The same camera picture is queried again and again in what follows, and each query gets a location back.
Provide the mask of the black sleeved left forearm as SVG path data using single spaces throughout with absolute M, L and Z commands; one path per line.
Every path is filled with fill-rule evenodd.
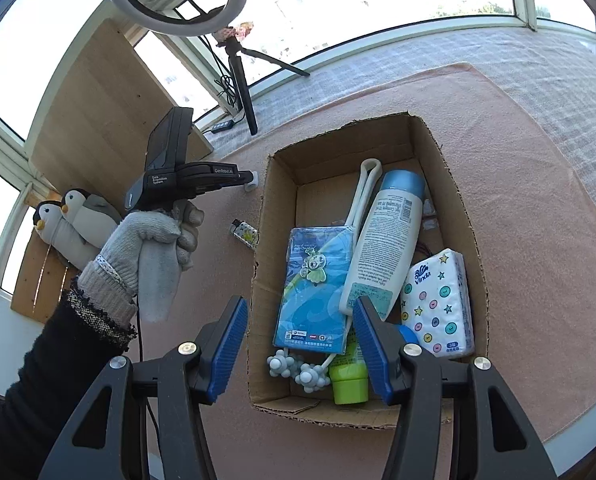
M 67 420 L 100 371 L 136 336 L 133 304 L 109 313 L 80 289 L 64 292 L 18 381 L 0 401 L 0 479 L 36 479 Z

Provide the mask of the grey gloved left hand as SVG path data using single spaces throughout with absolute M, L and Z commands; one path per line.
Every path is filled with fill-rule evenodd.
M 164 321 L 182 272 L 193 265 L 203 219 L 205 213 L 189 200 L 175 202 L 171 214 L 128 214 L 85 266 L 78 289 L 120 326 L 135 314 L 149 323 Z

